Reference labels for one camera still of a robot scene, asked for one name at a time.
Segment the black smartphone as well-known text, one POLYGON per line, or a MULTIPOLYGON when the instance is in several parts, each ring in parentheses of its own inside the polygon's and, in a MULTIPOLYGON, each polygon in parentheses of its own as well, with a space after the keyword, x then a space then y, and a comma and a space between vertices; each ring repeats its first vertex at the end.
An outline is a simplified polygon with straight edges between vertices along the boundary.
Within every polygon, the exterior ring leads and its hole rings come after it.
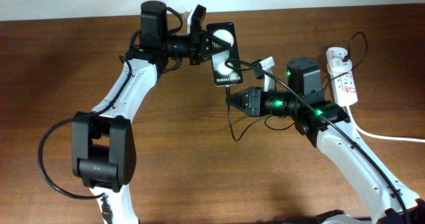
POLYGON ((228 42, 231 45, 229 51, 223 51, 212 56, 212 71, 215 86, 232 86, 243 83, 243 75, 239 70, 233 70, 225 65, 228 59, 238 60, 238 44, 234 23, 211 23, 207 25, 207 31, 213 36, 228 42))

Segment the white power strip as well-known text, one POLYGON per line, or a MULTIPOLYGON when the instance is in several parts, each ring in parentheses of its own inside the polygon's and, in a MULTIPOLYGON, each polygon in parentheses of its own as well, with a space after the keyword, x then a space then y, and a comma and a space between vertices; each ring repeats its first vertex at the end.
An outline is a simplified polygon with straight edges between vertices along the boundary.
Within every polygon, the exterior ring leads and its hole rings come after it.
MULTIPOLYGON (((342 47, 331 47, 327 49, 327 63, 333 58, 341 58, 347 55, 347 50, 342 47)), ((341 107, 351 106, 358 101, 357 90, 353 73, 351 71, 341 74, 330 74, 334 101, 341 107)))

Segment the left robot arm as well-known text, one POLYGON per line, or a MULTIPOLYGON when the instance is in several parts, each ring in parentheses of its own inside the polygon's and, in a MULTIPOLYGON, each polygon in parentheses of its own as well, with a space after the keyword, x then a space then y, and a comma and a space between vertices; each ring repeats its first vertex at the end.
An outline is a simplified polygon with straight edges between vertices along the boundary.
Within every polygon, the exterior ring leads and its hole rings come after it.
POLYGON ((131 123, 146 94, 157 84, 173 58, 191 65, 214 60, 236 43, 230 23, 202 28, 206 9, 197 5, 189 14, 188 31, 169 29, 167 14, 175 12, 161 1, 141 4, 141 29, 136 31, 123 70, 106 97, 91 112, 78 112, 72 123, 72 172, 89 187, 104 223, 139 223, 129 191, 136 166, 131 123))

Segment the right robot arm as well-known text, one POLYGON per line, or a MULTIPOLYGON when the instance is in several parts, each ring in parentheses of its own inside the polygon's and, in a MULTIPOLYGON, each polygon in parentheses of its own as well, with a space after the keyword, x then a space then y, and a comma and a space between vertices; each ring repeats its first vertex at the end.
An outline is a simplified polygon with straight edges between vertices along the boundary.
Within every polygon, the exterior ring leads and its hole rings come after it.
POLYGON ((244 63, 243 69, 271 78, 285 89, 252 86, 227 92, 229 107, 251 117, 291 117, 296 130, 339 168, 367 207, 371 223, 424 222, 424 200, 379 160, 349 115, 325 99, 320 68, 314 58, 291 60, 287 64, 287 83, 263 68, 259 60, 244 63))

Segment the white charger plug adapter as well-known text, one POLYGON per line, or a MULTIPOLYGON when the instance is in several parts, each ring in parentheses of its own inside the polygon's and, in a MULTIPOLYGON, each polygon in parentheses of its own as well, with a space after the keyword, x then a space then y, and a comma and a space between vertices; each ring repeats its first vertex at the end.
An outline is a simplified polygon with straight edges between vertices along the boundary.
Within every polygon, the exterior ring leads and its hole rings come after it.
POLYGON ((351 60, 343 61, 341 58, 333 58, 327 64, 327 69, 330 74, 341 74, 349 72, 352 69, 351 60))

